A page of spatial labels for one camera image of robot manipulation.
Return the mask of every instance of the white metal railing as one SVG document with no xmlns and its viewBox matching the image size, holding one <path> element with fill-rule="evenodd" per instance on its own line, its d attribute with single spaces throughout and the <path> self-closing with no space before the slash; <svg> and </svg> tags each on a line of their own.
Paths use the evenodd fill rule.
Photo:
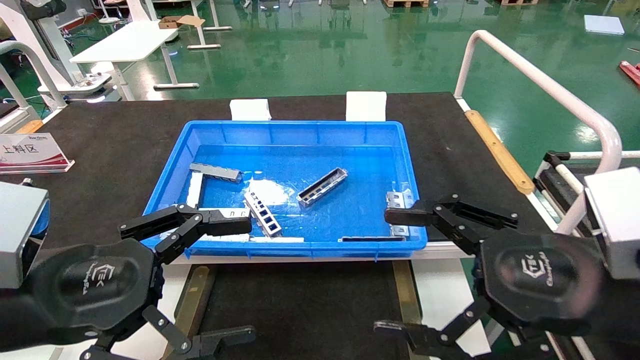
<svg viewBox="0 0 640 360">
<path fill-rule="evenodd" d="M 64 108 L 67 104 L 62 98 L 62 95 L 60 95 L 60 92 L 56 88 L 56 85 L 53 83 L 53 80 L 49 76 L 49 73 L 47 73 L 47 71 L 45 70 L 44 65 L 42 65 L 42 62 L 40 61 L 36 53 L 30 47 L 19 41 L 10 40 L 0 42 L 0 54 L 4 54 L 7 51 L 11 50 L 20 50 L 27 56 L 27 58 L 29 58 L 29 61 L 35 68 L 36 72 L 40 74 L 42 82 L 47 87 L 47 89 L 49 89 L 54 101 L 56 101 L 57 109 Z M 20 109 L 28 109 L 29 104 L 27 103 L 27 100 L 25 100 L 24 96 L 22 96 L 22 93 L 20 92 L 20 90 L 18 90 L 18 87 L 9 76 L 9 73 L 7 73 L 7 71 L 2 66 L 0 66 L 0 80 L 4 83 L 7 90 L 9 90 L 11 96 L 13 96 L 13 98 L 15 99 L 15 102 L 17 102 L 18 106 L 20 106 Z"/>
<path fill-rule="evenodd" d="M 578 99 L 575 95 L 569 92 L 569 90 L 565 89 L 562 85 L 550 78 L 486 30 L 477 30 L 471 34 L 471 38 L 467 42 L 465 57 L 462 60 L 458 83 L 456 84 L 456 91 L 454 92 L 455 98 L 462 98 L 462 90 L 465 87 L 469 67 L 471 66 L 471 59 L 474 55 L 474 49 L 476 48 L 478 40 L 482 40 L 493 50 L 496 50 L 496 52 L 502 55 L 503 58 L 507 59 L 508 62 L 540 86 L 542 90 L 546 91 L 546 93 L 562 104 L 567 110 L 580 119 L 580 121 L 595 131 L 602 143 L 602 159 L 596 169 L 596 173 L 615 170 L 620 166 L 622 141 L 620 140 L 620 135 L 616 128 L 597 111 L 585 104 L 582 100 Z M 567 211 L 565 217 L 558 225 L 556 232 L 561 234 L 571 234 L 572 230 L 575 229 L 585 214 L 586 204 L 583 192 L 580 193 L 578 199 L 576 199 L 573 205 L 571 205 L 571 208 Z"/>
</svg>

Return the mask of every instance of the table leg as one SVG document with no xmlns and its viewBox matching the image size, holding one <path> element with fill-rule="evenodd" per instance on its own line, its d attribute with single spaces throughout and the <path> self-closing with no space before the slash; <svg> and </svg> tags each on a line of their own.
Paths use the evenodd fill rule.
<svg viewBox="0 0 640 360">
<path fill-rule="evenodd" d="M 193 16 L 198 16 L 198 8 L 196 7 L 195 0 L 191 0 L 191 9 L 193 10 Z M 211 44 L 207 45 L 204 41 L 204 33 L 202 32 L 202 27 L 197 26 L 196 30 L 198 31 L 198 38 L 200 39 L 200 45 L 188 45 L 187 49 L 217 49 L 220 48 L 219 44 Z"/>
<path fill-rule="evenodd" d="M 218 22 L 218 13 L 216 12 L 216 5 L 213 3 L 213 0 L 209 0 L 209 6 L 211 7 L 211 15 L 213 16 L 213 24 L 214 26 L 207 26 L 202 28 L 203 30 L 231 30 L 233 29 L 231 26 L 220 26 Z"/>
<path fill-rule="evenodd" d="M 178 83 L 178 79 L 175 77 L 175 70 L 173 69 L 173 63 L 171 62 L 171 57 L 169 56 L 169 50 L 167 50 L 166 45 L 164 44 L 160 45 L 160 49 L 162 50 L 164 64 L 166 65 L 166 70 L 169 72 L 169 78 L 171 78 L 171 83 L 155 84 L 154 90 L 200 87 L 200 84 L 198 83 Z"/>
<path fill-rule="evenodd" d="M 126 101 L 133 101 L 133 94 L 131 93 L 131 89 L 129 88 L 129 83 L 124 79 L 124 75 L 122 75 L 122 71 L 120 71 L 120 67 L 118 63 L 113 63 L 113 75 L 118 82 L 118 87 L 121 89 L 120 93 L 122 97 Z"/>
</svg>

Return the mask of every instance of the red and white sign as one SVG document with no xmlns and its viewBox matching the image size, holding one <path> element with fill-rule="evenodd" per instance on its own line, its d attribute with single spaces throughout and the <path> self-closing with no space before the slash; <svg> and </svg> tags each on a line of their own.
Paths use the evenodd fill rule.
<svg viewBox="0 0 640 360">
<path fill-rule="evenodd" d="M 74 163 L 49 133 L 0 135 L 0 174 L 66 172 Z"/>
</svg>

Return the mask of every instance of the white desk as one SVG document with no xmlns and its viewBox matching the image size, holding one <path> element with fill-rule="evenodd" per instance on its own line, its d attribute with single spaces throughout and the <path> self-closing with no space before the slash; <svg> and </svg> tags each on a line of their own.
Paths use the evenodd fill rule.
<svg viewBox="0 0 640 360">
<path fill-rule="evenodd" d="M 124 28 L 74 56 L 70 61 L 72 63 L 110 61 L 113 64 L 115 78 L 119 82 L 124 99 L 133 100 L 129 84 L 124 79 L 118 63 L 143 60 L 160 47 L 171 83 L 156 84 L 154 89 L 199 87 L 198 83 L 178 83 L 169 52 L 164 44 L 178 29 L 159 29 L 157 23 L 158 21 L 129 23 Z"/>
</svg>

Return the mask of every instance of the cable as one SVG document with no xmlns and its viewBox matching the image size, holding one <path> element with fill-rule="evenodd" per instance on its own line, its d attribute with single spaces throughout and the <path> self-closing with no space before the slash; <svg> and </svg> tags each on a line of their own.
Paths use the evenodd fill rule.
<svg viewBox="0 0 640 360">
<path fill-rule="evenodd" d="M 69 38 L 87 38 L 89 41 L 102 41 L 103 39 L 101 38 L 97 38 L 97 37 L 93 37 L 91 35 L 87 35 L 87 34 L 73 34 L 70 35 Z"/>
</svg>

